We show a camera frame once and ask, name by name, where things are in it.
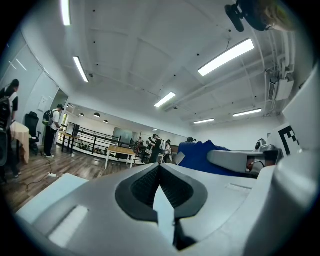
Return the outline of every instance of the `black shirt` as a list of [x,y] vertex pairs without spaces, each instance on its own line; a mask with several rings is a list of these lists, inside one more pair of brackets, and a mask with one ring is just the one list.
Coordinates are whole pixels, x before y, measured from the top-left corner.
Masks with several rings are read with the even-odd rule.
[[161,139],[158,138],[158,139],[156,140],[156,142],[154,143],[154,145],[155,145],[155,146],[153,147],[152,151],[160,152],[160,151],[161,151],[161,149],[160,149]]
[[[11,95],[8,95],[7,91],[5,91],[6,89],[3,88],[1,91],[0,91],[0,99],[4,98],[4,97],[11,97]],[[13,111],[18,111],[18,96],[15,97],[15,99],[13,100],[12,102],[12,105],[13,105]]]

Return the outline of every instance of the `wooden floor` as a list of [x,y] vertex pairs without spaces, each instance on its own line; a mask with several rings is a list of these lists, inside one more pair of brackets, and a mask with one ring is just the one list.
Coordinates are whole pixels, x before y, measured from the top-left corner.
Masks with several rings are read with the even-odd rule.
[[89,156],[77,151],[73,154],[61,152],[61,146],[53,147],[51,153],[55,158],[48,159],[41,157],[39,153],[35,156],[30,152],[29,164],[19,164],[18,168],[21,175],[18,179],[13,177],[10,169],[6,170],[6,178],[8,184],[1,185],[2,192],[13,212],[18,211],[28,201],[46,189],[58,178],[46,177],[39,183],[30,184],[40,181],[46,173],[52,168],[52,173],[61,177],[63,174],[69,173],[86,180],[93,180],[105,175],[118,173],[128,169],[130,166],[125,163],[109,161],[108,167],[105,169],[105,160]]

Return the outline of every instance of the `ceiling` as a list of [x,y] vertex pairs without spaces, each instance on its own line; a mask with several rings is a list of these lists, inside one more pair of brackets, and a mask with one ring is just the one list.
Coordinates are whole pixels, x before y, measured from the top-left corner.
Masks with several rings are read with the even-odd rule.
[[[51,1],[51,13],[41,21],[42,33],[77,93],[186,126],[209,118],[230,122],[232,114],[256,108],[262,112],[253,117],[270,112],[265,70],[273,69],[284,53],[282,32],[255,31],[246,21],[244,32],[237,32],[224,11],[233,1],[70,0],[69,27],[63,25],[57,2]],[[206,76],[198,73],[247,38],[253,50]],[[89,83],[73,56],[80,57]],[[169,92],[176,97],[159,113],[154,105]],[[104,112],[117,116],[109,109]]]

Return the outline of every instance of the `backpack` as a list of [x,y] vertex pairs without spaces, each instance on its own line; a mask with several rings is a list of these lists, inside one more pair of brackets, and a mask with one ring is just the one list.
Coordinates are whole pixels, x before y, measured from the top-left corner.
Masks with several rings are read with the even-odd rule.
[[5,96],[0,99],[0,132],[7,132],[10,129],[12,123],[12,115],[14,112],[14,100],[18,96],[16,92],[14,92],[10,97]]
[[44,113],[43,115],[43,120],[42,123],[45,126],[51,126],[53,124],[53,119],[54,119],[54,112],[56,112],[57,110],[48,110]]
[[160,149],[161,149],[161,150],[164,150],[165,148],[166,148],[165,141],[164,141],[164,140],[161,140]]
[[9,100],[11,116],[12,116],[12,114],[14,112],[14,100],[16,99],[16,97],[18,97],[18,94],[16,92],[14,92],[10,97],[5,97],[5,98],[7,98]]

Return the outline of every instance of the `blue cloth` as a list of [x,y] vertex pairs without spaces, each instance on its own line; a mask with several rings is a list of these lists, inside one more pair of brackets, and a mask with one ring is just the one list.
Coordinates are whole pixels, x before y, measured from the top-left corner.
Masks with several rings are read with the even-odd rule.
[[243,177],[241,173],[234,172],[210,163],[207,160],[207,154],[211,150],[230,151],[225,147],[214,145],[211,140],[208,140],[205,143],[202,143],[201,141],[197,143],[180,143],[178,152],[182,152],[185,157],[179,166],[210,174]]

